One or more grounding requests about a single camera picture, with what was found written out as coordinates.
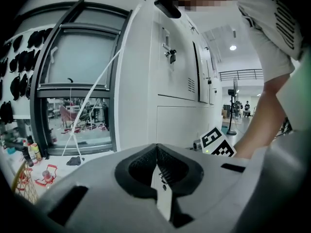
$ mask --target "ceiling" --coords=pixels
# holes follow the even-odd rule
[[[236,1],[222,2],[221,6],[197,7],[186,13],[202,33],[217,62],[230,61],[231,57],[258,58]],[[229,49],[232,45],[237,46],[235,51]]]

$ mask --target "fan stand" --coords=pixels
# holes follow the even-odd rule
[[[234,130],[231,130],[231,121],[232,121],[232,107],[233,107],[233,96],[231,96],[231,108],[230,108],[230,124],[229,129],[227,131],[228,135],[236,135],[237,133]]]

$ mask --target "black mask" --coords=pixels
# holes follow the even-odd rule
[[[28,85],[28,77],[27,77],[27,74],[24,74],[23,78],[21,79],[18,85],[18,89],[19,89],[21,97],[25,95],[27,85]]]
[[[38,48],[42,44],[44,32],[45,30],[33,32],[32,35],[29,37],[27,47],[31,48],[32,46],[35,46],[36,48]]]
[[[35,56],[34,56],[33,67],[31,68],[31,70],[34,70],[34,69],[35,69],[35,64],[37,63],[39,54],[40,54],[40,50],[39,50],[39,51],[35,54]]]
[[[18,57],[18,72],[22,72],[25,68],[26,56],[28,55],[27,51],[23,51],[19,54]]]
[[[12,42],[8,42],[7,44],[5,44],[2,48],[1,48],[1,52],[0,52],[0,59],[3,58],[4,56],[6,56],[6,54],[8,53],[8,51],[10,50]]]
[[[2,99],[2,80],[0,81],[0,100]]]
[[[11,83],[11,86],[10,86],[10,90],[11,90],[11,93],[14,97],[14,101],[16,101],[18,98],[19,98],[19,75],[17,77],[15,77]]]
[[[4,124],[7,124],[8,123],[8,117],[7,117],[7,114],[6,114],[6,102],[4,102],[2,105],[1,105],[1,108],[0,108],[0,117],[2,119],[2,121],[4,122]]]
[[[12,111],[12,106],[11,106],[10,101],[6,103],[6,113],[8,117],[8,123],[12,123],[14,119],[13,119],[13,111]]]
[[[30,77],[29,82],[28,82],[28,87],[26,90],[26,98],[30,99],[30,89],[31,89],[31,82],[33,80],[33,76]]]
[[[6,58],[6,60],[4,62],[1,62],[0,64],[0,76],[4,77],[7,66],[8,66],[8,58]]]
[[[10,62],[10,72],[15,72],[17,69],[17,63],[18,63],[19,54],[15,56],[13,60]]]
[[[20,42],[23,38],[23,35],[20,35],[19,37],[17,37],[15,39],[15,41],[13,42],[13,48],[14,48],[14,52],[16,52],[18,49],[19,49],[19,46],[20,46]]]
[[[35,56],[35,50],[28,52],[27,56],[25,56],[25,70],[26,70],[26,72],[30,71],[31,68],[33,67],[34,56]]]
[[[45,43],[45,41],[47,40],[50,32],[52,31],[52,28],[50,29],[47,29],[45,32],[44,32],[44,35],[43,35],[43,43]]]

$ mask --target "bottle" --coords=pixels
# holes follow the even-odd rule
[[[31,135],[27,136],[27,142],[30,144],[34,143],[33,137]]]
[[[28,148],[28,153],[29,153],[31,160],[33,161],[34,164],[37,164],[38,161],[37,161],[37,158],[35,157],[35,152],[33,152],[31,149],[30,143],[27,144],[27,148]]]
[[[2,149],[3,153],[5,153],[6,152],[6,145],[5,145],[3,134],[1,134],[1,136],[0,136],[0,144],[1,144],[1,149]]]
[[[23,153],[24,159],[26,160],[28,166],[32,167],[34,165],[34,163],[31,160],[30,155],[28,153],[28,147],[26,144],[26,140],[23,140],[23,148],[22,148],[21,152]]]
[[[40,151],[39,151],[38,144],[37,143],[31,144],[31,148],[32,148],[33,152],[35,153],[35,157],[37,158],[37,160],[41,161],[42,157],[41,157],[41,154],[40,154]]]

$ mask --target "railing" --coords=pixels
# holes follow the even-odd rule
[[[235,70],[228,72],[220,72],[220,80],[227,81],[233,80],[235,77],[238,80],[262,80],[262,69],[247,69],[247,70]]]

